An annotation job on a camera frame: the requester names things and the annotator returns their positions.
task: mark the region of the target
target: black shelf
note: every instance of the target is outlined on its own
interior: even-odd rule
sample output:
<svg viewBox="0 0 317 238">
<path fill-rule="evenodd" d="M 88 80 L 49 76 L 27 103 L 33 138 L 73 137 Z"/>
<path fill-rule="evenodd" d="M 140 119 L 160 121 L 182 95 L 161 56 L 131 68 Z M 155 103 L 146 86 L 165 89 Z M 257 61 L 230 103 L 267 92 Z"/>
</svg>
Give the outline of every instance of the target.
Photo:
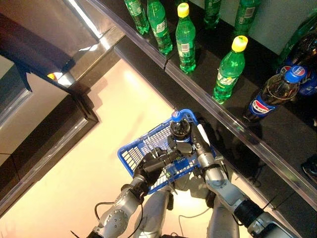
<svg viewBox="0 0 317 238">
<path fill-rule="evenodd" d="M 202 28 L 204 11 L 189 2 L 190 16 L 196 27 L 197 68 L 193 73 L 184 74 L 179 68 L 176 49 L 165 57 L 159 53 L 151 33 L 143 37 L 135 31 L 134 22 L 123 1 L 90 1 L 110 17 L 175 82 L 317 210 L 317 185 L 310 181 L 300 168 L 300 164 L 317 151 L 316 130 L 310 125 L 312 113 L 317 111 L 313 100 L 307 101 L 305 113 L 298 110 L 300 104 L 288 104 L 255 125 L 246 123 L 241 117 L 253 93 L 274 75 L 269 66 L 276 57 L 272 51 L 249 38 L 245 50 L 244 72 L 234 88 L 232 97 L 223 105 L 219 105 L 211 98 L 211 91 L 220 61 L 231 48 L 232 26 L 220 21 L 215 31 L 205 31 Z M 176 7 L 173 1 L 161 2 L 165 7 L 173 37 L 177 24 Z"/>
</svg>

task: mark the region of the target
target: wall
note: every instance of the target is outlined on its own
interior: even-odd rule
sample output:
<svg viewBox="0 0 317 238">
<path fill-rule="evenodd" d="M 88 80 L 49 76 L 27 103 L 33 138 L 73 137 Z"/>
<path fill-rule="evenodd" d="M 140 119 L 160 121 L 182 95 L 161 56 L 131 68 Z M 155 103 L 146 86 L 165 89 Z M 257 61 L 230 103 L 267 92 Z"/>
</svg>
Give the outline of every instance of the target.
<svg viewBox="0 0 317 238">
<path fill-rule="evenodd" d="M 204 8 L 204 0 L 191 0 Z M 220 17 L 234 25 L 239 0 L 222 0 Z M 307 17 L 316 0 L 262 0 L 250 36 L 279 54 L 297 27 Z"/>
</svg>

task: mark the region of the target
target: yellow bottle cap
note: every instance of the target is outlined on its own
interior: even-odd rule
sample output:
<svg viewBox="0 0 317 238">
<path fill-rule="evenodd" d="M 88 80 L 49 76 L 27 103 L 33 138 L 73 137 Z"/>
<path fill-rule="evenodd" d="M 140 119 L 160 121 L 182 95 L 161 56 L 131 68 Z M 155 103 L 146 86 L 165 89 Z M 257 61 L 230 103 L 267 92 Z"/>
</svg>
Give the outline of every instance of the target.
<svg viewBox="0 0 317 238">
<path fill-rule="evenodd" d="M 178 5 L 177 7 L 177 14 L 179 17 L 186 17 L 189 14 L 189 5 L 188 3 L 181 3 L 180 5 Z"/>
<path fill-rule="evenodd" d="M 234 38 L 231 48 L 235 52 L 241 52 L 241 51 L 245 50 L 245 48 L 247 47 L 247 43 L 248 43 L 248 38 L 247 37 L 245 37 L 245 36 L 237 36 L 236 38 Z"/>
</svg>

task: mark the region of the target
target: bottle label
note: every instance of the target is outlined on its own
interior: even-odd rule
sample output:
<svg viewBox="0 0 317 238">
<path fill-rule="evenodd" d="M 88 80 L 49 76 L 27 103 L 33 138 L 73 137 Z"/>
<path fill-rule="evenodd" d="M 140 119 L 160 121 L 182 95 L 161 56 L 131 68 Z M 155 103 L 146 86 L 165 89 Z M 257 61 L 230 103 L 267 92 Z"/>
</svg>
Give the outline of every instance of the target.
<svg viewBox="0 0 317 238">
<path fill-rule="evenodd" d="M 130 0 L 126 2 L 131 16 L 137 16 L 142 12 L 140 0 Z"/>
<path fill-rule="evenodd" d="M 317 93 L 317 73 L 314 71 L 308 71 L 308 74 L 301 81 L 299 91 L 302 95 L 313 95 Z"/>
<path fill-rule="evenodd" d="M 153 29 L 153 34 L 156 37 L 163 37 L 167 30 L 167 22 L 166 19 L 163 20 L 160 24 L 157 24 Z"/>
<path fill-rule="evenodd" d="M 181 57 L 189 57 L 190 49 L 193 48 L 193 42 L 189 42 L 186 44 L 177 43 L 178 54 Z"/>
<path fill-rule="evenodd" d="M 220 4 L 221 4 L 221 0 L 210 0 L 208 5 L 205 6 L 206 14 L 209 16 L 218 14 L 220 9 Z"/>
<path fill-rule="evenodd" d="M 238 16 L 239 16 L 239 24 L 249 24 L 253 21 L 253 17 L 256 13 L 256 7 L 239 7 L 239 12 L 238 12 Z"/>
<path fill-rule="evenodd" d="M 224 77 L 220 74 L 220 72 L 218 72 L 217 75 L 217 84 L 218 86 L 224 88 L 225 86 L 231 85 L 233 83 L 235 83 L 235 80 L 237 78 L 232 78 L 232 77 Z"/>
<path fill-rule="evenodd" d="M 277 107 L 278 106 L 271 106 L 266 104 L 262 100 L 260 94 L 258 94 L 256 98 L 252 100 L 251 103 L 249 104 L 250 112 L 260 118 L 264 118 L 268 113 L 275 110 Z"/>
</svg>

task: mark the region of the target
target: store shelf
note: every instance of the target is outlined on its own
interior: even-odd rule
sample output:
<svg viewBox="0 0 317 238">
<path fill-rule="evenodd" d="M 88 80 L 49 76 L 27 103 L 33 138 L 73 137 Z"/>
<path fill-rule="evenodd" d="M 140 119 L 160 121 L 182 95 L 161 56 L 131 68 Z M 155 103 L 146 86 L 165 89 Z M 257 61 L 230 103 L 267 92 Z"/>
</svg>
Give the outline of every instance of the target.
<svg viewBox="0 0 317 238">
<path fill-rule="evenodd" d="M 211 91 L 219 63 L 230 50 L 232 26 L 220 21 L 217 30 L 206 32 L 202 29 L 203 10 L 189 3 L 190 16 L 197 35 L 197 68 L 191 74 L 184 74 L 179 69 L 179 59 L 175 50 L 164 57 L 159 53 L 152 34 L 142 37 L 136 33 L 134 23 L 125 5 L 122 4 L 123 1 L 116 3 L 105 0 L 90 1 L 121 27 L 125 34 L 175 82 L 317 210 L 317 186 L 306 177 L 300 167 L 301 163 L 317 151 L 316 131 L 309 125 L 310 116 L 316 108 L 313 100 L 306 103 L 308 106 L 304 108 L 304 113 L 298 111 L 296 107 L 299 106 L 295 104 L 295 106 L 281 107 L 258 124 L 246 123 L 242 119 L 242 112 L 253 93 L 274 74 L 269 67 L 269 63 L 276 56 L 273 52 L 249 39 L 245 51 L 246 67 L 243 75 L 235 86 L 232 97 L 223 105 L 219 105 L 211 98 Z M 173 29 L 177 24 L 175 5 L 173 1 L 161 2 L 165 6 L 173 36 Z"/>
<path fill-rule="evenodd" d="M 270 207 L 281 213 L 303 238 L 316 237 L 316 223 L 310 220 L 316 215 L 315 210 L 300 196 L 299 203 L 292 209 L 282 211 L 281 205 L 296 193 L 277 173 L 267 166 L 255 155 L 243 142 L 237 139 L 225 128 L 206 108 L 199 104 L 187 91 L 173 80 L 163 69 L 152 61 L 139 47 L 128 37 L 124 37 L 114 48 L 114 51 L 130 64 L 152 87 L 159 92 L 167 102 L 177 109 L 189 108 L 197 117 L 204 118 L 206 133 L 211 144 L 219 150 L 219 154 L 225 157 L 226 164 L 260 195 L 264 200 L 271 201 Z M 306 214 L 302 219 L 306 226 L 302 226 L 296 215 Z"/>
</svg>

